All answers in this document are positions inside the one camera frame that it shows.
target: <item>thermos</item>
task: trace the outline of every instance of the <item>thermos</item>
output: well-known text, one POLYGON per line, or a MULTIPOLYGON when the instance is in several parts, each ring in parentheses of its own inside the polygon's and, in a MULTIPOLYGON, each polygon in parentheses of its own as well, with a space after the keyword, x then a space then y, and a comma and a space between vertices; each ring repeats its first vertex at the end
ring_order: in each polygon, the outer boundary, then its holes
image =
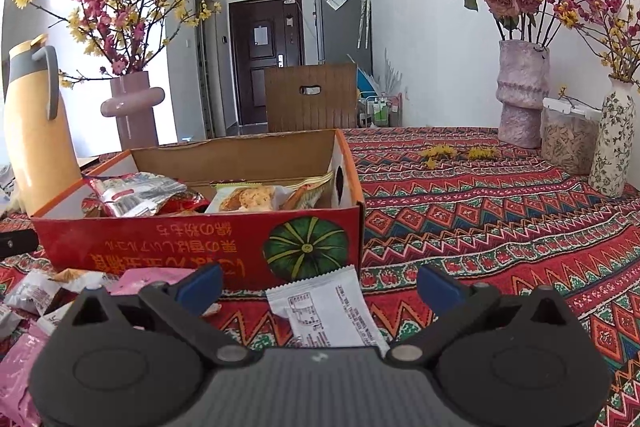
POLYGON ((58 59, 47 36, 9 51, 4 137, 29 216, 81 178, 60 96, 58 59))

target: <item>silver screw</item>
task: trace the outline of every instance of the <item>silver screw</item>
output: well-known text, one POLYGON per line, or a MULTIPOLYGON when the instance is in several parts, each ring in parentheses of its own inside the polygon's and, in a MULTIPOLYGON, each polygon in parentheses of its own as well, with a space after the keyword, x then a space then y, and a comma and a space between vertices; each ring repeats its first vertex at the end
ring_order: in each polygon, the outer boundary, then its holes
POLYGON ((415 362, 422 356, 422 350, 412 344, 402 344, 391 350, 391 356, 400 362, 415 362))
POLYGON ((223 362, 240 362, 249 354, 248 350, 243 346, 227 344, 220 347, 216 352, 216 356, 223 362))

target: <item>green leaf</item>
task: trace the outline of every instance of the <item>green leaf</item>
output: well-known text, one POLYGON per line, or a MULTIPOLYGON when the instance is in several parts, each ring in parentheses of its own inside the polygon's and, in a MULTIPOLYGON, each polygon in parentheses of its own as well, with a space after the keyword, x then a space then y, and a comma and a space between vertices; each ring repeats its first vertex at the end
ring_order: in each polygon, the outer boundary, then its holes
POLYGON ((507 30, 517 30, 520 19, 517 17, 503 17, 500 19, 500 22, 507 30))
POLYGON ((478 1, 477 0, 465 0, 465 8, 467 10, 478 11, 478 1))

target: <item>pumpkin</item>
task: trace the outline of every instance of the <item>pumpkin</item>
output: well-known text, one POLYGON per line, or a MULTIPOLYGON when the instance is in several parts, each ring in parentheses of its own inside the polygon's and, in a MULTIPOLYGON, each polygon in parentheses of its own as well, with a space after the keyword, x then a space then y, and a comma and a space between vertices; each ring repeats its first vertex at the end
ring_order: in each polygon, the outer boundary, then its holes
POLYGON ((290 282, 345 266, 349 239, 331 221, 297 217, 271 230, 262 253, 273 274, 290 282))

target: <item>table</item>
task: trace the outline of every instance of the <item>table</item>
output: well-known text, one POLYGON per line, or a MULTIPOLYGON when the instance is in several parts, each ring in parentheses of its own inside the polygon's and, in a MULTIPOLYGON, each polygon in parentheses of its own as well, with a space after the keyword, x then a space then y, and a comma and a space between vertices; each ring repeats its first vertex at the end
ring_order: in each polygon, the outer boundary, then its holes
MULTIPOLYGON (((622 198, 606 198, 537 151, 499 142, 491 128, 345 134, 367 203, 360 282, 388 341, 433 320, 415 292, 423 263, 510 294, 550 284, 566 298, 613 375, 597 426, 640 425, 640 192, 627 185, 622 198), (494 147, 497 157, 447 160, 431 170, 418 153, 438 144, 459 152, 494 147)), ((3 221, 0 230, 29 225, 18 216, 3 221)), ((42 250, 0 263, 0 293, 47 263, 42 250)), ((257 292, 227 293, 214 324, 254 349, 292 341, 288 322, 271 314, 257 292)), ((0 356, 14 341, 0 346, 0 356)))

